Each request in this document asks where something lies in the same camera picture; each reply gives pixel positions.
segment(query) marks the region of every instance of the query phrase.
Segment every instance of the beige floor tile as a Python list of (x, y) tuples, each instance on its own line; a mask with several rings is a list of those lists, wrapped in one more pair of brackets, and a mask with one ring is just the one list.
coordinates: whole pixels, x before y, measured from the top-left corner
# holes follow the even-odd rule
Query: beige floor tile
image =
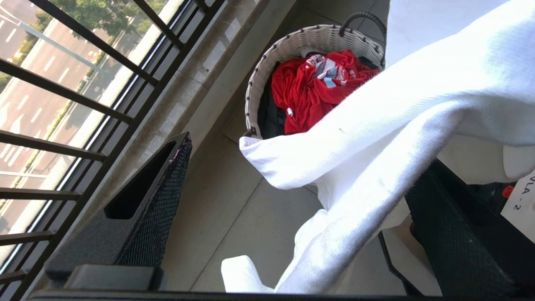
[(167, 290), (189, 290), (262, 176), (229, 138), (218, 135), (186, 176), (162, 268)]
[(405, 296), (402, 282), (388, 269), (378, 237), (359, 251), (337, 292), (345, 295)]
[[(388, 11), (390, 9), (390, 0), (376, 0), (373, 7), (370, 10), (370, 13), (373, 13), (385, 25), (387, 25), (388, 21)], [(362, 22), (362, 25), (358, 28), (358, 31), (362, 32), (363, 34), (374, 38), (377, 41), (380, 41), (382, 45), (385, 45), (383, 38), (383, 35), (381, 34), (381, 31), (379, 30), (379, 27), (371, 20), (364, 20)]]
[(316, 186), (315, 184), (305, 185), (305, 188), (312, 191), (315, 195), (318, 195), (318, 186)]
[[(370, 11), (374, 2), (375, 0), (310, 0), (308, 8), (320, 16), (343, 24), (352, 13)], [(363, 19), (357, 19), (349, 27), (358, 29), (362, 21)]]
[(442, 291), (422, 245), (410, 233), (410, 216), (401, 225), (383, 231), (392, 265), (426, 296)]
[(238, 105), (221, 132), (232, 141), (239, 143), (240, 137), (247, 131), (245, 126), (245, 89), (234, 93), (234, 97), (238, 98), (236, 100)]
[(279, 190), (262, 180), (192, 290), (224, 291), (221, 262), (247, 255), (274, 287), (293, 257), (294, 236), (321, 205), (305, 188)]
[(331, 19), (325, 18), (320, 16), (319, 14), (310, 11), (308, 9), (304, 9), (299, 16), (295, 19), (295, 21), (288, 27), (288, 30), (286, 31), (286, 34), (292, 33), (294, 31), (297, 31), (303, 27), (313, 26), (313, 25), (319, 25), (319, 24), (338, 24), (339, 22), (335, 22)]

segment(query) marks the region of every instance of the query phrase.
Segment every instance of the paper label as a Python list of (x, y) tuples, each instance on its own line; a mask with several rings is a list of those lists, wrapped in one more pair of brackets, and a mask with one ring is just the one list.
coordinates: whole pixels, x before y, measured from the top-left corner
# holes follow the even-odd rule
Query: paper label
[(535, 243), (535, 171), (518, 180), (501, 215)]

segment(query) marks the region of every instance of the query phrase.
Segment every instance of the laundry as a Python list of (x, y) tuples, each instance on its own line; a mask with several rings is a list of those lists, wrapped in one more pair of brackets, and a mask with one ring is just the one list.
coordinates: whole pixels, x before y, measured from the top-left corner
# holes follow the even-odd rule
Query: laundry
[(307, 132), (379, 70), (362, 64), (350, 50), (290, 59), (275, 70), (271, 89), (286, 112), (285, 133)]
[(237, 257), (222, 263), (227, 291), (329, 289), (455, 134), (535, 145), (535, 69), (526, 67), (535, 52), (518, 38), (534, 33), (535, 2), (512, 0), (390, 66), (308, 132), (240, 138), (242, 154), (271, 185), (316, 183), (325, 209), (298, 231), (274, 289)]
[[(279, 65), (277, 62), (273, 69), (275, 70)], [(277, 107), (273, 101), (271, 77), (267, 79), (264, 92), (260, 97), (260, 105), (258, 106), (258, 127), (264, 139), (284, 135), (284, 123), (286, 121), (286, 112)]]

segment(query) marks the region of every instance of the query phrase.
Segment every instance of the road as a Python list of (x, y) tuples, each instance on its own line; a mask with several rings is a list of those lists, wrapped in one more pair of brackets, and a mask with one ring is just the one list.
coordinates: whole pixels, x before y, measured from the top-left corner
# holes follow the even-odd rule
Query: road
[[(0, 5), (12, 15), (16, 16), (27, 24), (33, 24), (37, 21), (35, 12), (39, 9), (32, 5), (28, 0), (3, 0)], [(0, 16), (6, 16), (0, 10)], [(19, 29), (15, 24), (0, 18), (0, 57), (3, 59), (11, 58), (26, 38), (26, 32)]]
[[(32, 12), (33, 18), (35, 18), (36, 9), (26, 0), (0, 0), (0, 5), (26, 23), (35, 22), (35, 20), (31, 20), (32, 16), (29, 12)], [(3, 59), (12, 57), (26, 37), (24, 32), (21, 36), (15, 33), (9, 42), (4, 43), (1, 38), (6, 34), (10, 35), (9, 30), (12, 31), (11, 27), (6, 25), (7, 23), (5, 22), (4, 26), (0, 27), (0, 43), (2, 46), (7, 46), (2, 47), (2, 50), (0, 50), (0, 57)], [(61, 23), (57, 22), (57, 25), (47, 32), (49, 32), (49, 38), (88, 61), (94, 62), (96, 59), (98, 49), (90, 43), (75, 38), (70, 29)], [(104, 41), (109, 38), (104, 31), (97, 30), (95, 34)], [(139, 39), (140, 37), (137, 34), (126, 34), (117, 42), (115, 48), (122, 54), (128, 55)], [(39, 55), (27, 65), (27, 68), (69, 89), (77, 90), (80, 81), (85, 78), (89, 71), (89, 67), (43, 41), (40, 41), (35, 47), (41, 47)], [(94, 73), (84, 93), (85, 96), (94, 100), (100, 99), (100, 96), (114, 79), (121, 65), (114, 59), (109, 58), (100, 67), (104, 72)], [(67, 103), (67, 99), (26, 82), (18, 81), (13, 85), (8, 96), (4, 100), (0, 100), (0, 129), (43, 139), (56, 119), (58, 112), (63, 110)], [(70, 114), (66, 116), (66, 122), (61, 123), (60, 128), (57, 129), (58, 135), (55, 137), (54, 142), (67, 144), (90, 113), (91, 109), (76, 103), (73, 104)], [(33, 153), (33, 149), (0, 144), (0, 171), (24, 172), (26, 163)], [(47, 175), (58, 160), (64, 160), (67, 164), (70, 164), (74, 159), (73, 157), (51, 152), (41, 152), (39, 160), (36, 160), (35, 166), (32, 167), (32, 174)], [(15, 178), (14, 176), (1, 175), (0, 186), (10, 187)], [(38, 189), (43, 181), (44, 178), (25, 177), (19, 183), (18, 188)], [(6, 206), (0, 210), (0, 234), (9, 232), (28, 204), (29, 201), (26, 200), (7, 201)]]

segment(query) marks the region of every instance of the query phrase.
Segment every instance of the railing bar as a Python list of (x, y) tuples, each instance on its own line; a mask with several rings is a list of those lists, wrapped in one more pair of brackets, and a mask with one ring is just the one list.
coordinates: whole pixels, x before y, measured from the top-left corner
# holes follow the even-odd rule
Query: railing bar
[(193, 8), (192, 14), (188, 17), (188, 19), (186, 19), (184, 24), (182, 24), (181, 29), (177, 33), (177, 36), (181, 36), (182, 33), (184, 33), (184, 31), (186, 30), (186, 27), (188, 27), (188, 25), (192, 22), (193, 18), (195, 17), (198, 11), (199, 11), (199, 7), (195, 6), (195, 8)]
[(35, 243), (50, 240), (54, 234), (50, 231), (0, 235), (0, 246)]
[(32, 85), (35, 85), (39, 88), (43, 88), (47, 91), (50, 91), (54, 94), (60, 95), (64, 98), (70, 99), (72, 101), (75, 101), (83, 106), (86, 106), (90, 109), (99, 111), (101, 113), (104, 113), (106, 115), (110, 115), (113, 118), (116, 118), (120, 121), (129, 123), (132, 121), (132, 118), (126, 114), (120, 113), (118, 111), (115, 111), (109, 107), (106, 107), (105, 105), (94, 101), (92, 99), (89, 99), (81, 94), (78, 94), (75, 91), (72, 91), (68, 88), (65, 88), (62, 85), (59, 85), (53, 81), (50, 81), (38, 74), (35, 74), (31, 71), (28, 71), (26, 69), (23, 69), (17, 65), (14, 65), (10, 62), (7, 62), (3, 59), (0, 59), (0, 71), (7, 73), (11, 76), (14, 76), (16, 78), (19, 78), (23, 81), (29, 82)]
[(120, 52), (115, 50), (113, 47), (108, 45), (106, 42), (104, 42), (102, 39), (96, 36), (96, 34), (91, 32), (89, 29), (85, 28), (84, 25), (78, 23), (71, 16), (66, 14), (64, 11), (62, 11), (60, 8), (58, 8), (54, 4), (50, 3), (48, 0), (30, 0), (30, 1), (34, 3), (35, 5), (37, 5), (40, 9), (42, 9), (43, 11), (51, 15), (53, 18), (58, 19), (65, 26), (67, 26), (68, 28), (78, 33), (80, 36), (82, 36), (82, 38), (86, 39), (87, 41), (91, 42), (93, 45), (95, 45), (99, 49), (103, 50), (105, 53), (113, 57), (119, 63), (126, 66), (128, 69), (132, 70), (133, 72), (139, 74), (139, 76), (141, 76), (143, 79), (150, 82), (151, 85), (155, 86), (158, 84), (158, 80), (156, 78), (150, 76), (150, 74), (148, 74), (145, 70), (141, 69), (138, 65), (134, 64), (127, 57), (125, 57)]
[(15, 134), (7, 131), (0, 130), (0, 142), (12, 145), (19, 145), (29, 148), (41, 149), (47, 152), (53, 152), (68, 156), (81, 157), (84, 159), (104, 161), (106, 156), (93, 152), (91, 150), (85, 150), (81, 148), (72, 147), (66, 144), (60, 144), (56, 142), (46, 141), (39, 138), (28, 137), (20, 134)]
[(4, 284), (2, 286), (2, 289), (0, 290), (0, 296), (3, 296), (5, 291), (7, 291), (7, 288), (9, 287), (9, 283), (8, 284)]
[(206, 5), (204, 0), (195, 0), (195, 3), (197, 3), (197, 6), (202, 12), (206, 13), (208, 11), (208, 5)]
[(0, 187), (0, 198), (15, 200), (76, 201), (80, 198), (80, 195), (74, 191)]
[(17, 270), (11, 273), (4, 273), (0, 275), (0, 284), (3, 284), (4, 287), (6, 287), (11, 282), (22, 280), (24, 279), (24, 277), (26, 277), (26, 273), (23, 270)]
[(50, 257), (50, 255), (52, 255), (53, 251), (61, 242), (74, 220), (78, 217), (78, 215), (86, 205), (87, 201), (92, 196), (93, 191), (95, 191), (95, 189), (100, 185), (100, 182), (108, 173), (108, 170), (111, 168), (111, 166), (115, 163), (115, 160), (123, 151), (123, 148), (126, 143), (130, 140), (130, 137), (134, 134), (134, 132), (137, 130), (137, 128), (145, 118), (145, 114), (143, 114), (143, 112), (146, 113), (150, 110), (158, 96), (165, 88), (166, 83), (169, 82), (173, 75), (176, 73), (178, 66), (180, 66), (182, 61), (186, 58), (187, 54), (191, 51), (191, 49), (197, 42), (198, 37), (201, 36), (201, 34), (204, 32), (204, 30), (206, 29), (206, 27), (208, 26), (208, 24), (210, 23), (210, 21), (215, 16), (216, 12), (219, 10), (223, 3), (224, 0), (216, 0), (214, 2), (214, 4), (210, 7), (210, 10), (204, 15), (204, 18), (193, 31), (190, 39), (188, 39), (188, 41), (184, 43), (182, 51), (178, 54), (176, 59), (171, 63), (167, 71), (164, 73), (162, 79), (160, 80), (160, 83), (154, 88), (153, 92), (150, 94), (145, 104), (143, 104), (140, 113), (132, 119), (132, 122), (128, 126), (128, 129), (125, 131), (125, 134), (119, 139), (117, 145), (113, 148), (108, 158), (102, 163), (100, 170), (95, 174), (94, 178), (89, 183), (88, 187), (86, 188), (87, 193), (84, 193), (80, 196), (79, 201), (76, 202), (74, 208), (71, 210), (63, 224), (59, 227), (55, 236), (52, 238), (52, 240), (50, 240), (48, 246), (45, 248), (39, 259), (28, 272), (27, 278), (29, 279), (29, 281), (23, 281), (21, 283), (15, 294), (13, 294), (13, 296), (11, 297), (11, 300), (15, 301), (22, 298), (33, 279), (35, 279), (35, 277), (43, 268), (45, 261)]
[(175, 45), (178, 49), (184, 46), (184, 43), (169, 29), (169, 26), (162, 21), (162, 19), (156, 14), (156, 12), (145, 2), (144, 0), (134, 0), (134, 2), (141, 8), (141, 10), (147, 14), (147, 16), (152, 20), (154, 25), (156, 25), (165, 36), (171, 40), (171, 43)]

